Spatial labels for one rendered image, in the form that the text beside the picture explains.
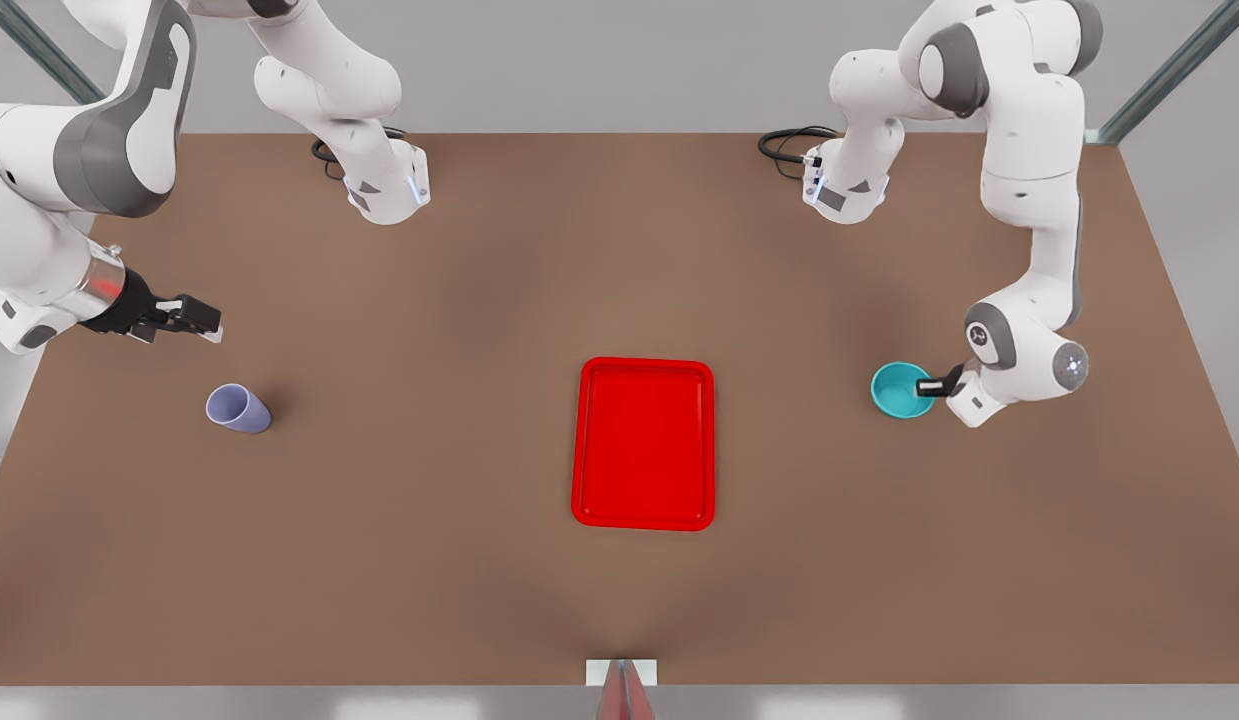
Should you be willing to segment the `silver frame post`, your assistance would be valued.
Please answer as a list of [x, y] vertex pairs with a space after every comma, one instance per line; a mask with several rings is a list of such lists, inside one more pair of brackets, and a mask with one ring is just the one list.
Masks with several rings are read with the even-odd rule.
[[657, 684], [655, 659], [584, 661], [584, 684], [600, 688], [596, 720], [657, 720], [646, 691]]
[[81, 105], [102, 102], [104, 94], [94, 82], [69, 59], [63, 50], [24, 12], [16, 0], [0, 0], [0, 29], [15, 45], [38, 64], [72, 100]]
[[1189, 78], [1224, 41], [1239, 29], [1239, 0], [1220, 0], [1194, 32], [1182, 41], [1182, 45], [1158, 64], [1157, 69], [1144, 81], [1132, 95], [1105, 120], [1101, 126], [1087, 129], [1087, 145], [1118, 146], [1134, 133], [1141, 123], [1163, 100], [1172, 95], [1177, 87]]

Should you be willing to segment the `red rectangular tray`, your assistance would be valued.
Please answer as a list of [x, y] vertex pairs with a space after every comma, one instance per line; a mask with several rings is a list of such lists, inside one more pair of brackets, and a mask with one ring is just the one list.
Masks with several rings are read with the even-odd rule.
[[689, 359], [581, 371], [570, 511], [586, 527], [698, 532], [715, 516], [715, 387]]

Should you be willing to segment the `teal bowl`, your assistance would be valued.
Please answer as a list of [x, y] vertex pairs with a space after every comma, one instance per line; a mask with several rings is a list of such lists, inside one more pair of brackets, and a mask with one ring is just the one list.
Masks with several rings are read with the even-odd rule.
[[872, 375], [870, 393], [878, 410], [897, 419], [924, 415], [934, 405], [934, 397], [921, 397], [916, 383], [929, 378], [921, 366], [888, 363], [880, 366]]

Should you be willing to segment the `lavender cup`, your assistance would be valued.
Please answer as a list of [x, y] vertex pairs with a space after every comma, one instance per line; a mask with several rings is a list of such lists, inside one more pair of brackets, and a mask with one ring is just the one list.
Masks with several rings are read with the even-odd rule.
[[264, 432], [273, 421], [266, 405], [247, 387], [235, 383], [221, 385], [209, 393], [206, 415], [221, 428], [249, 434]]

